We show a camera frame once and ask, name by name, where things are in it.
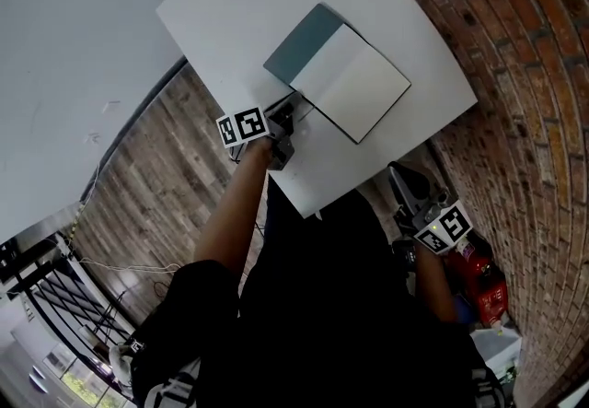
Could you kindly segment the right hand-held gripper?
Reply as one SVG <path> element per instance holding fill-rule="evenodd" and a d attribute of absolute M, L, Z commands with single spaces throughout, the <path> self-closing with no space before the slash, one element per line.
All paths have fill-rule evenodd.
<path fill-rule="evenodd" d="M 398 210 L 399 230 L 434 254 L 451 250 L 473 229 L 464 205 L 449 191 L 431 198 L 436 179 L 427 168 L 391 161 L 388 178 L 398 204 L 405 208 Z"/>

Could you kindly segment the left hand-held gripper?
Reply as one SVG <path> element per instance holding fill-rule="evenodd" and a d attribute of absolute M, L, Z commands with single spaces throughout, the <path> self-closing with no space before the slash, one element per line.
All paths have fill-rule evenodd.
<path fill-rule="evenodd" d="M 216 120 L 217 129 L 230 159 L 238 163 L 247 144 L 261 137 L 271 139 L 272 162 L 270 170 L 283 170 L 295 149 L 291 141 L 294 122 L 301 122 L 315 107 L 308 102 L 300 103 L 300 93 L 292 91 L 274 102 L 264 111 L 253 107 L 222 116 Z"/>

